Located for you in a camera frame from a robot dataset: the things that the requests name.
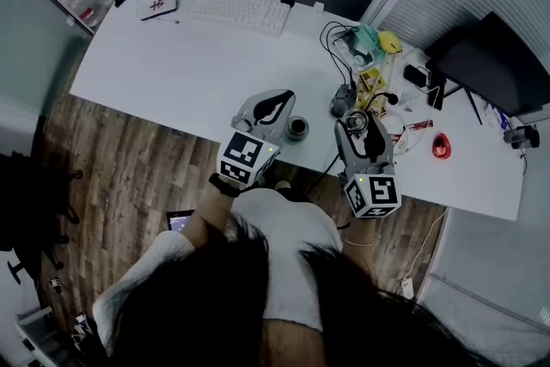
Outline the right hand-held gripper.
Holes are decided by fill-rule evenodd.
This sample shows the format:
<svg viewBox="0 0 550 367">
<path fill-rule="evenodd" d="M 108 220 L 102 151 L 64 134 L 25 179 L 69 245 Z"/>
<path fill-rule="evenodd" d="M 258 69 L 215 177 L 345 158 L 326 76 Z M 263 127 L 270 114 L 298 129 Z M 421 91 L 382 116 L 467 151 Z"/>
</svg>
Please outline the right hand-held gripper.
<svg viewBox="0 0 550 367">
<path fill-rule="evenodd" d="M 344 162 L 339 178 L 355 218 L 386 217 L 401 207 L 394 146 L 382 122 L 371 112 L 367 116 L 365 137 L 350 132 L 342 119 L 335 122 L 334 135 Z"/>
</svg>

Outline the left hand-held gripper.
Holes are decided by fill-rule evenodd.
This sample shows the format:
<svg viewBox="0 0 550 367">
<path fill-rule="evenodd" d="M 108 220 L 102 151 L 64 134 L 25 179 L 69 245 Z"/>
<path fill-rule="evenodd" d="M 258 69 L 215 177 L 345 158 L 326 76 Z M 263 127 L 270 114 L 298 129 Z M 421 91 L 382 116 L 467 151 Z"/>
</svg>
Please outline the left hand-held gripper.
<svg viewBox="0 0 550 367">
<path fill-rule="evenodd" d="M 249 97 L 231 119 L 217 153 L 217 172 L 241 188 L 252 186 L 281 153 L 281 137 L 296 95 L 272 89 Z"/>
</svg>

